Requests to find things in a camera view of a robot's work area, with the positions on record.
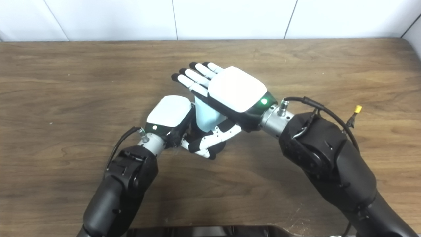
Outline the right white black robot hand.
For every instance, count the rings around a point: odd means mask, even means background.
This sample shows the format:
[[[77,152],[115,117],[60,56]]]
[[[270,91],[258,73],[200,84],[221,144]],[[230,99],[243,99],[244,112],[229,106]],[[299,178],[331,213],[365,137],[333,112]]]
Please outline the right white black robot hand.
[[[261,81],[234,66],[224,69],[215,63],[192,62],[189,69],[180,69],[171,78],[225,117],[188,144],[191,153],[207,151],[242,131],[259,131],[264,114],[278,105]]]

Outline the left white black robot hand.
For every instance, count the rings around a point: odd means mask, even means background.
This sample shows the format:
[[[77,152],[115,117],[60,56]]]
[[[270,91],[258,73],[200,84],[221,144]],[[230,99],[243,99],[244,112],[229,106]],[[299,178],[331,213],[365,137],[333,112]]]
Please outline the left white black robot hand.
[[[183,96],[162,98],[147,117],[140,146],[158,157],[165,149],[183,147],[205,134],[196,124],[195,104]]]

